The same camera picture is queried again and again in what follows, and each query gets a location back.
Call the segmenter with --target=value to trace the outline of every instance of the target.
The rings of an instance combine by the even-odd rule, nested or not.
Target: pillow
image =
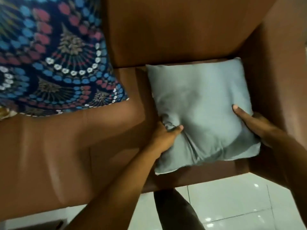
[[[157,161],[157,174],[259,153],[259,140],[232,111],[232,104],[238,104],[252,114],[240,58],[146,67],[163,124],[168,130],[184,126],[174,145]]]
[[[4,0],[0,105],[49,116],[127,99],[109,62],[99,1]]]

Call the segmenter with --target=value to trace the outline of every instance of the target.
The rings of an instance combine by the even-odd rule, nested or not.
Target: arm
[[[150,143],[121,174],[72,220],[66,230],[127,229],[148,174],[162,152],[169,149],[183,126],[167,132],[158,126]]]
[[[233,105],[233,110],[251,131],[261,137],[265,145],[272,148],[301,218],[307,226],[307,151],[263,116],[256,113],[255,117],[252,117],[237,105]]]

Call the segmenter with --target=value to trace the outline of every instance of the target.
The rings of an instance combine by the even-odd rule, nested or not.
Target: dark pants
[[[196,212],[175,189],[154,192],[154,200],[163,230],[204,230]]]

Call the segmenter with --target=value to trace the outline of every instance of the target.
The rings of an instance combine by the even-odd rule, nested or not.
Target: sofa
[[[148,142],[158,119],[145,64],[242,59],[251,102],[307,147],[307,0],[102,0],[114,73],[129,100],[0,122],[0,221],[88,203]],[[143,192],[254,173],[286,186],[270,149],[150,174]]]

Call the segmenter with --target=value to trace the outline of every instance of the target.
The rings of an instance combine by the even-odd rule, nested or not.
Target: blue patterned cloth
[[[0,0],[0,105],[49,116],[127,100],[99,0]]]

